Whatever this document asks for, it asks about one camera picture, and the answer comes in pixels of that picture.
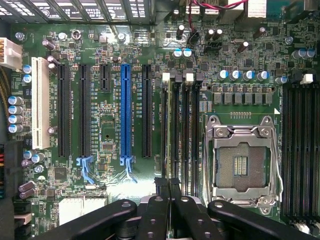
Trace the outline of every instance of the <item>white pci slot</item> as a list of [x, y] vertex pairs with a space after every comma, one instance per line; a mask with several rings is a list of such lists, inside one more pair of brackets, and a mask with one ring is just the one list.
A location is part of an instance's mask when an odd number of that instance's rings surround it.
[[32, 68], [32, 149], [50, 147], [50, 90], [48, 61], [31, 58]]

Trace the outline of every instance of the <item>motherboard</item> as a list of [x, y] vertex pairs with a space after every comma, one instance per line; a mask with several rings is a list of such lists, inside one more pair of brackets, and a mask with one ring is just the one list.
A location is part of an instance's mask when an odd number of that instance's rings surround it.
[[12, 26], [23, 69], [11, 75], [9, 131], [26, 183], [16, 202], [31, 202], [33, 236], [139, 203], [161, 177], [204, 205], [223, 199], [301, 231], [317, 219], [319, 22], [193, 28]]

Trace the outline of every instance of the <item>blue pcie slot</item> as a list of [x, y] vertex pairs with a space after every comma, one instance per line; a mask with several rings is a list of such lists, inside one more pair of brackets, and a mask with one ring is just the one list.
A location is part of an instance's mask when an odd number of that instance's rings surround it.
[[121, 65], [121, 153], [120, 165], [131, 171], [129, 163], [132, 162], [131, 154], [131, 66]]

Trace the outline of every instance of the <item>green circuit board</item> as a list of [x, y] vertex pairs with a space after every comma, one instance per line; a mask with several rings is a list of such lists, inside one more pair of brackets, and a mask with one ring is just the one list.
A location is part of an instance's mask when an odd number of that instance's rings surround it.
[[[48, 50], [42, 46], [42, 40], [48, 39], [55, 44], [52, 51], [58, 56], [59, 62], [69, 67], [70, 72], [70, 113], [69, 121], [69, 145], [70, 155], [61, 157], [58, 151], [57, 135], [50, 136], [50, 147], [39, 150], [46, 158], [41, 164], [44, 167], [42, 173], [35, 173], [33, 167], [24, 169], [25, 181], [35, 182], [35, 195], [28, 198], [33, 204], [32, 230], [34, 235], [40, 235], [59, 225], [59, 202], [71, 198], [104, 198], [107, 203], [118, 199], [131, 199], [139, 203], [140, 198], [156, 193], [154, 184], [155, 177], [161, 177], [162, 157], [162, 84], [163, 73], [172, 72], [182, 74], [183, 71], [203, 74], [204, 81], [199, 91], [199, 141], [198, 158], [200, 159], [198, 174], [198, 193], [202, 199], [203, 189], [203, 165], [201, 159], [204, 155], [204, 133], [206, 119], [212, 115], [219, 117], [223, 125], [259, 125], [262, 118], [270, 116], [276, 130], [277, 148], [281, 154], [282, 144], [282, 86], [275, 83], [275, 79], [287, 76], [290, 68], [313, 69], [316, 61], [293, 59], [292, 48], [316, 48], [315, 39], [319, 38], [319, 23], [304, 21], [298, 24], [284, 25], [280, 21], [268, 21], [264, 23], [267, 34], [258, 39], [253, 39], [253, 31], [235, 31], [233, 25], [197, 24], [195, 27], [200, 30], [200, 35], [205, 35], [208, 28], [220, 28], [223, 31], [221, 37], [222, 48], [218, 52], [204, 52], [204, 45], [198, 44], [189, 47], [192, 56], [184, 59], [175, 59], [173, 52], [176, 49], [183, 49], [187, 46], [187, 38], [176, 40], [178, 23], [166, 22], [158, 26], [129, 27], [126, 25], [81, 25], [81, 24], [17, 24], [13, 25], [11, 35], [14, 39], [16, 32], [25, 34], [23, 42], [15, 41], [23, 46], [23, 64], [31, 65], [32, 57], [47, 58]], [[80, 40], [71, 38], [74, 30], [81, 32]], [[58, 34], [65, 33], [66, 39], [59, 40]], [[105, 34], [107, 42], [103, 39], [96, 39], [96, 36]], [[120, 42], [118, 34], [126, 36], [124, 42]], [[292, 45], [286, 44], [285, 39], [294, 36]], [[239, 47], [234, 41], [245, 39], [249, 42], [249, 48], [242, 53], [237, 52]], [[110, 92], [100, 91], [100, 64], [108, 64], [110, 76]], [[131, 130], [132, 130], [132, 171], [127, 174], [125, 166], [120, 165], [121, 151], [121, 66], [131, 66]], [[95, 189], [86, 189], [89, 183], [83, 177], [82, 168], [77, 166], [77, 158], [80, 156], [80, 96], [79, 91], [79, 69], [81, 65], [89, 66], [90, 71], [90, 150], [93, 162], [90, 164], [89, 177], [96, 185]], [[152, 123], [151, 123], [151, 156], [144, 157], [143, 148], [143, 65], [150, 65], [152, 72]], [[268, 78], [258, 81], [254, 78], [250, 82], [241, 80], [231, 81], [228, 78], [224, 81], [217, 79], [221, 70], [229, 73], [239, 70], [241, 73], [255, 71], [268, 72]], [[23, 126], [29, 127], [30, 131], [15, 134], [16, 139], [24, 140], [25, 150], [31, 148], [32, 139], [32, 96], [31, 85], [22, 81], [24, 74], [12, 74], [12, 95], [23, 97]], [[50, 126], [58, 125], [58, 80], [56, 75], [51, 73], [49, 80], [50, 103], [49, 116]], [[230, 102], [225, 97], [230, 93]], [[249, 93], [254, 101], [244, 102], [241, 97], [240, 103], [235, 102], [235, 93], [243, 96]], [[265, 102], [265, 96], [271, 96]], [[182, 91], [179, 92], [178, 101], [182, 101]], [[179, 150], [182, 148], [183, 136], [182, 108], [178, 107], [177, 123]], [[191, 161], [191, 151], [188, 152], [188, 159]], [[181, 152], [179, 151], [178, 177], [184, 178], [182, 173]], [[173, 163], [166, 162], [167, 176], [172, 177], [170, 167]], [[184, 195], [192, 195], [191, 181], [187, 187], [183, 187]], [[280, 220], [280, 203], [273, 206], [267, 217]]]

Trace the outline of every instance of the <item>cpu socket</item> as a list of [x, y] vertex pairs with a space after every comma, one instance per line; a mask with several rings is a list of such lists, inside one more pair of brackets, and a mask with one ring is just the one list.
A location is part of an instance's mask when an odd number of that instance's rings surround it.
[[268, 215], [281, 202], [277, 135], [270, 116], [259, 125], [223, 125], [207, 118], [203, 156], [203, 199], [258, 207]]

